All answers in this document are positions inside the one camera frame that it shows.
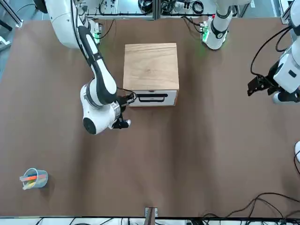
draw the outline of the green light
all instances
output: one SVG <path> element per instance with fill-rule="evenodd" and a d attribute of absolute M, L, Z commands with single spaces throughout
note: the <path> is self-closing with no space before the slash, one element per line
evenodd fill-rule
<path fill-rule="evenodd" d="M 206 43 L 207 39 L 208 39 L 208 35 L 210 34 L 210 31 L 209 30 L 206 30 L 203 34 L 203 37 L 202 37 L 202 41 Z"/>

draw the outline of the pen holder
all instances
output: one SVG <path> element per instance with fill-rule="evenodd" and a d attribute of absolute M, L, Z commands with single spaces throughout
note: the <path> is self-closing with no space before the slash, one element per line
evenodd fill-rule
<path fill-rule="evenodd" d="M 24 190 L 32 188 L 42 188 L 48 181 L 48 173 L 45 170 L 37 170 L 35 168 L 28 169 L 23 177 L 33 176 L 36 176 L 34 180 L 22 181 Z"/>

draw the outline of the table surface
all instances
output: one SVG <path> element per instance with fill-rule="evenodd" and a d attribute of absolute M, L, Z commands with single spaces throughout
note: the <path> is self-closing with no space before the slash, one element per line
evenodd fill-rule
<path fill-rule="evenodd" d="M 82 125 L 79 92 L 92 77 L 83 56 L 49 22 L 24 24 L 0 84 L 0 215 L 136 217 L 157 207 L 161 217 L 225 216 L 261 192 L 299 199 L 300 107 L 274 105 L 266 91 L 247 96 L 253 56 L 282 27 L 279 18 L 233 19 L 213 52 L 182 19 L 116 21 L 100 50 L 117 85 L 125 44 L 177 43 L 179 96 L 175 107 L 128 108 L 129 129 L 92 136 Z M 278 56 L 271 42 L 254 70 L 267 74 Z M 22 190 L 30 167 L 48 171 L 45 188 Z M 264 199 L 284 215 L 299 209 Z M 258 202 L 253 217 L 279 215 Z"/>

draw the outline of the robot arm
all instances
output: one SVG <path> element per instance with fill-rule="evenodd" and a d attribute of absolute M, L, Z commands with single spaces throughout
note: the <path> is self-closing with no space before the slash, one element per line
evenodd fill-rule
<path fill-rule="evenodd" d="M 116 95 L 117 85 L 92 35 L 97 24 L 89 21 L 73 0 L 46 0 L 45 4 L 58 40 L 69 48 L 79 48 L 94 73 L 80 91 L 86 130 L 95 135 L 107 127 L 128 128 L 131 121 L 123 120 L 122 113 L 134 101 L 134 95 Z"/>
<path fill-rule="evenodd" d="M 245 5 L 251 0 L 214 0 L 217 12 L 214 18 L 204 23 L 206 28 L 202 41 L 212 50 L 219 49 L 225 42 L 229 23 L 233 17 L 232 6 Z"/>
<path fill-rule="evenodd" d="M 268 89 L 273 96 L 274 103 L 300 102 L 300 0 L 295 0 L 290 11 L 290 26 L 297 35 L 294 43 L 281 55 L 278 62 L 269 71 L 265 78 L 254 78 L 248 84 L 248 95 Z"/>

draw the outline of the wooden drawer box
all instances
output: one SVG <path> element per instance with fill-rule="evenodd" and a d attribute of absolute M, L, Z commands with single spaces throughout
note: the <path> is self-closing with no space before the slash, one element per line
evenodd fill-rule
<path fill-rule="evenodd" d="M 176 43 L 125 45 L 123 88 L 137 99 L 130 106 L 170 106 L 179 91 Z"/>

